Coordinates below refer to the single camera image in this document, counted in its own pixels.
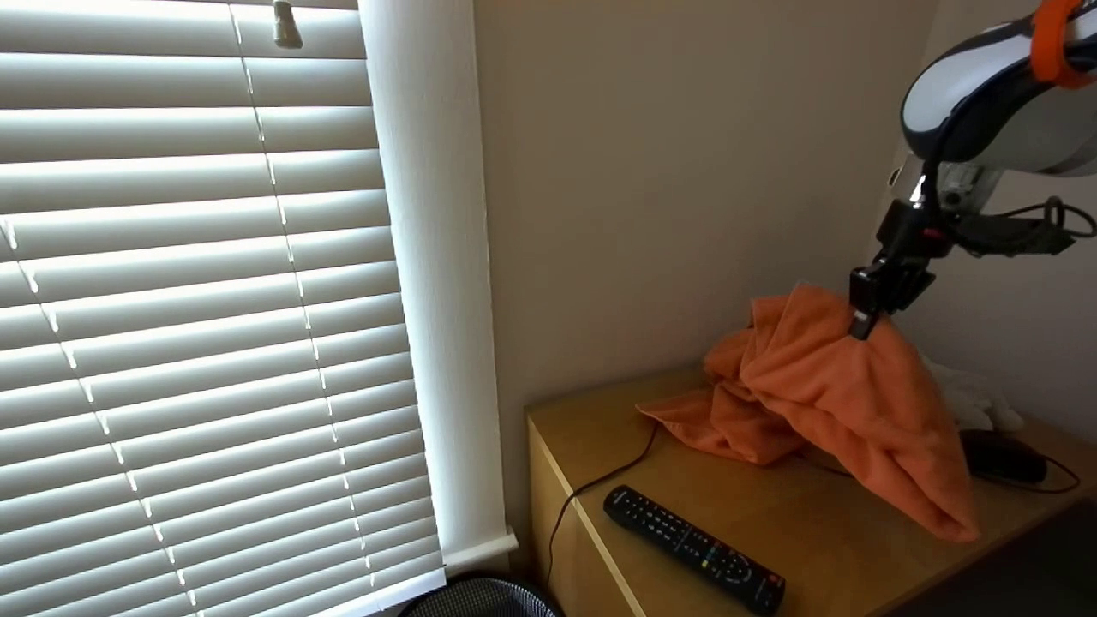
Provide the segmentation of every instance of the fabric fold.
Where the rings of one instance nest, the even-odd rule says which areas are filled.
[[[803,442],[947,542],[982,533],[960,430],[905,335],[880,318],[848,335],[852,306],[796,286],[752,309],[752,329],[708,354],[711,389],[644,405],[703,453],[777,462]]]

